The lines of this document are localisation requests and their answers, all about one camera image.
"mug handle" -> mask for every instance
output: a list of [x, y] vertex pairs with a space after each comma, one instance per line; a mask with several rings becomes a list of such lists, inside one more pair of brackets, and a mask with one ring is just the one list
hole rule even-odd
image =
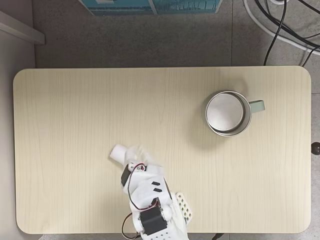
[[250, 101], [249, 104], [250, 104], [252, 113], [261, 112], [266, 109], [265, 103], [263, 100]]

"ceramic mug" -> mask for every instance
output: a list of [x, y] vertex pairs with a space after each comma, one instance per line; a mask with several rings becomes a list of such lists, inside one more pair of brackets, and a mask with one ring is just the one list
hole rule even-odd
[[249, 102], [236, 91], [219, 91], [205, 108], [205, 119], [216, 134], [232, 137], [243, 132], [250, 124], [252, 113], [265, 110], [263, 100]]

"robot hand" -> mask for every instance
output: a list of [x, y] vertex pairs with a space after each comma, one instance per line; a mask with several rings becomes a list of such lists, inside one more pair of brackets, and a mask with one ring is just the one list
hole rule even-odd
[[188, 240], [187, 224], [192, 211], [181, 192], [170, 192], [163, 167], [139, 149], [116, 145], [110, 157], [125, 166], [121, 176], [129, 197], [132, 221], [143, 240]]

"white cable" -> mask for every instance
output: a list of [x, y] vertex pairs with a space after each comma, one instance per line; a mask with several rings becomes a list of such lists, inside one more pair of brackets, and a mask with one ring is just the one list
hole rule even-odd
[[272, 2], [273, 4], [276, 4], [276, 5], [284, 5], [285, 4], [285, 1], [284, 0], [269, 0], [270, 2]]
[[[261, 22], [259, 22], [256, 17], [253, 15], [253, 13], [251, 12], [250, 8], [249, 8], [249, 5], [248, 5], [248, 1], [247, 0], [243, 0], [243, 4], [244, 4], [244, 8], [246, 10], [246, 12], [248, 13], [249, 17], [254, 21], [255, 24], [258, 25], [259, 28], [261, 28], [264, 32], [266, 32], [267, 34], [269, 34], [270, 36], [272, 37], [275, 37], [275, 33], [273, 31], [270, 31], [268, 28], [266, 28]], [[304, 50], [304, 51], [307, 51], [308, 53], [310, 53], [313, 49], [312, 48], [308, 48], [308, 47], [305, 47], [295, 41], [292, 41], [288, 38], [285, 38], [283, 36], [280, 36], [278, 35], [276, 37], [276, 39], [279, 39], [280, 41], [283, 41], [287, 44], [290, 44], [298, 49], [301, 49], [301, 50]], [[313, 51], [312, 54], [315, 54], [315, 55], [318, 55], [320, 56], [320, 52], [319, 51]]]

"cable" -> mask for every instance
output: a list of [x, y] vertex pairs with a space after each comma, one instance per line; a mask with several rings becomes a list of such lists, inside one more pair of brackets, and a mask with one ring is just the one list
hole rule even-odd
[[[254, 0], [256, 5], [259, 7], [259, 9], [262, 11], [262, 13], [271, 21], [273, 22], [275, 25], [277, 25], [279, 27], [280, 23], [275, 20], [272, 16], [270, 16], [266, 10], [262, 7], [262, 5], [260, 4], [259, 0]], [[308, 44], [314, 48], [316, 47], [320, 47], [320, 45], [318, 44], [315, 44], [307, 39], [304, 39], [302, 36], [300, 36], [299, 34], [297, 34], [295, 31], [293, 31], [292, 29], [286, 27], [286, 26], [282, 26], [282, 29], [284, 31], [286, 31], [287, 33], [289, 33], [290, 35], [292, 35], [293, 37], [295, 37], [296, 39], [300, 40], [301, 42], [305, 43], [305, 44]]]
[[[253, 13], [251, 12], [249, 5], [248, 5], [248, 1], [247, 0], [243, 0], [243, 4], [244, 4], [244, 8], [246, 10], [246, 12], [248, 13], [249, 17], [252, 19], [252, 21], [254, 21], [254, 23], [260, 28], [262, 29], [264, 32], [266, 32], [267, 34], [269, 34], [270, 36], [274, 37], [276, 34], [274, 32], [272, 32], [271, 30], [269, 30], [268, 28], [266, 28], [261, 22], [259, 22], [256, 17], [253, 15]], [[277, 36], [277, 39], [279, 39], [282, 42], [285, 42], [287, 44], [290, 44], [298, 49], [307, 51], [308, 53], [310, 53], [313, 49], [305, 47], [295, 41], [292, 41], [291, 39], [285, 38], [281, 35]], [[314, 51], [312, 52], [312, 54], [318, 55], [320, 56], [320, 52], [318, 51]]]
[[282, 13], [280, 25], [279, 25], [278, 30], [276, 31], [276, 33], [275, 33], [275, 35], [274, 35], [274, 38], [273, 38], [273, 40], [272, 40], [272, 42], [271, 42], [271, 44], [270, 44], [270, 46], [269, 46], [268, 51], [266, 52], [263, 66], [265, 66], [265, 65], [267, 64], [267, 60], [268, 60], [270, 51], [271, 51], [272, 47], [274, 46], [274, 44], [275, 44], [275, 42], [276, 42], [276, 40], [277, 40], [277, 37], [278, 37], [278, 35], [279, 35], [279, 32], [280, 32], [280, 30], [281, 30], [282, 24], [284, 23], [285, 15], [286, 15], [286, 10], [287, 10], [287, 0], [284, 0], [283, 13]]
[[271, 12], [270, 12], [268, 0], [264, 0], [264, 4], [265, 4], [265, 7], [266, 7], [266, 10], [268, 11], [268, 14], [269, 14], [270, 16], [272, 16], [272, 15], [271, 15]]
[[[278, 23], [280, 23], [280, 20], [275, 18], [274, 16], [272, 16], [271, 12], [270, 12], [270, 8], [269, 8], [269, 4], [268, 4], [268, 1], [269, 0], [264, 0], [264, 4], [265, 4], [265, 8], [269, 14], [269, 16], [271, 18], [273, 18], [275, 21], [277, 21]], [[290, 30], [292, 33], [296, 33], [294, 30], [292, 30], [288, 25], [286, 25], [285, 23], [282, 24], [283, 26], [285, 26], [288, 30]], [[313, 38], [313, 37], [316, 37], [320, 35], [320, 33], [317, 33], [317, 34], [314, 34], [314, 35], [311, 35], [311, 36], [307, 36], [307, 37], [304, 37], [302, 36], [303, 39], [310, 39], [310, 38]]]
[[315, 11], [317, 14], [320, 14], [320, 11], [316, 8], [314, 8], [313, 6], [309, 5], [308, 3], [306, 3], [303, 0], [298, 0], [300, 3], [302, 3], [303, 5], [305, 5], [306, 7], [310, 8], [311, 10]]
[[122, 223], [122, 228], [121, 228], [121, 233], [122, 233], [122, 236], [127, 239], [127, 240], [134, 240], [134, 239], [137, 239], [140, 237], [140, 234], [138, 234], [138, 232], [136, 231], [135, 232], [135, 236], [134, 237], [128, 237], [125, 233], [124, 233], [124, 226], [126, 224], [126, 221], [128, 220], [128, 218], [132, 216], [132, 213], [128, 214], [124, 220], [123, 220], [123, 223]]
[[316, 36], [319, 36], [319, 35], [320, 35], [320, 32], [315, 34], [315, 35], [307, 36], [304, 39], [310, 39], [310, 38], [313, 38], [313, 37], [316, 37]]
[[307, 64], [309, 58], [311, 57], [311, 54], [312, 54], [315, 50], [317, 50], [317, 49], [320, 49], [320, 47], [315, 47], [314, 49], [312, 49], [312, 51], [309, 53], [308, 57], [307, 57], [306, 60], [304, 61], [304, 64], [302, 64], [302, 67], [304, 67], [304, 66]]
[[129, 182], [128, 182], [128, 195], [129, 195], [130, 202], [132, 203], [132, 205], [133, 205], [137, 210], [145, 211], [145, 210], [148, 210], [148, 209], [151, 209], [151, 208], [155, 207], [155, 206], [157, 205], [158, 201], [156, 200], [152, 205], [150, 205], [150, 206], [148, 206], [148, 207], [139, 208], [139, 207], [137, 207], [137, 205], [135, 205], [135, 203], [132, 201], [132, 199], [131, 199], [131, 194], [130, 194], [130, 191], [129, 191], [129, 186], [130, 186], [132, 174], [134, 173], [134, 171], [136, 170], [136, 168], [139, 167], [139, 166], [141, 166], [141, 165], [143, 165], [144, 168], [146, 168], [146, 166], [145, 166], [143, 163], [139, 163], [139, 164], [135, 165], [135, 167], [133, 168], [132, 172], [130, 173]]

